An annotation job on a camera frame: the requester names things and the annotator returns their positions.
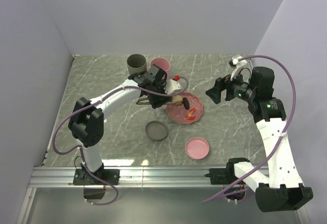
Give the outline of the grey round lid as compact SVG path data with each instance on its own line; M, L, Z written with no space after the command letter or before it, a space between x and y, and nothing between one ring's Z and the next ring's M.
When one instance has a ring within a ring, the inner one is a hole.
M168 128L160 121L150 121L145 126L145 133L152 141L162 141L168 135Z

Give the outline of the black sea cucumber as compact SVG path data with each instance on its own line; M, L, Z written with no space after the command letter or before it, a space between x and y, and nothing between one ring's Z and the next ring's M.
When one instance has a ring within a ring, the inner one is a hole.
M189 110L190 109L190 103L189 103L189 101L188 101L188 99L186 97L183 97L182 104L183 104L183 106L184 106L184 108L186 110Z

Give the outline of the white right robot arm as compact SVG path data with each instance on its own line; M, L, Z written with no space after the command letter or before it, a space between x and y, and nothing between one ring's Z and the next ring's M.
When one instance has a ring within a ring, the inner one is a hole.
M212 88L206 91L215 104L221 102L221 93L226 92L226 101L239 98L247 102L248 110L261 135L269 175L256 170L246 158L229 159L225 176L232 185L244 182L254 193L262 212L295 211L313 198L313 190L304 186L297 172L291 152L286 125L284 105L273 97L274 71L255 67L249 82L242 75L217 78Z

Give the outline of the round steamed bun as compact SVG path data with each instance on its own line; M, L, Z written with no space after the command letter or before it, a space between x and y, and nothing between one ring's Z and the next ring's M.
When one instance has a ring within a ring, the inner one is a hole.
M172 104L177 105L177 106L181 106L183 104L182 96L180 96L180 95L174 96L172 98Z

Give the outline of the metal tongs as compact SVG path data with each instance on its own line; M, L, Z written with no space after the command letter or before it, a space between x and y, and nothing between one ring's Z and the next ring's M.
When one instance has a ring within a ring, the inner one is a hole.
M165 101L165 100L159 100L159 101L154 101L154 102L150 102L148 97L145 98L140 98L136 101L136 105L156 105L156 106L163 106L163 105L175 105L175 106L181 106L181 105L185 105L189 106L189 102L187 101L187 98L183 98L180 95L177 96L173 96L172 100L169 101Z

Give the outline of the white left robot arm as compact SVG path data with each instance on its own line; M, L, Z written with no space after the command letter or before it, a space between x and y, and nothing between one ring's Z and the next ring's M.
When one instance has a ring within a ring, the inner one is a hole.
M99 142L104 135L104 120L121 106L143 96L153 109L172 101L173 93L180 91L177 80L157 65L148 71L130 75L121 85L90 100L80 98L69 117L68 128L81 151L81 168L91 184L108 180L102 162Z

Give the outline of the red shrimp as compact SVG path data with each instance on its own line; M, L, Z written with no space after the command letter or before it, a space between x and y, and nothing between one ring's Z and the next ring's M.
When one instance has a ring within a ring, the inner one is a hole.
M190 109L186 114L185 114L185 118L188 120L194 120L195 119L195 115L194 112L196 111L196 108L192 108Z

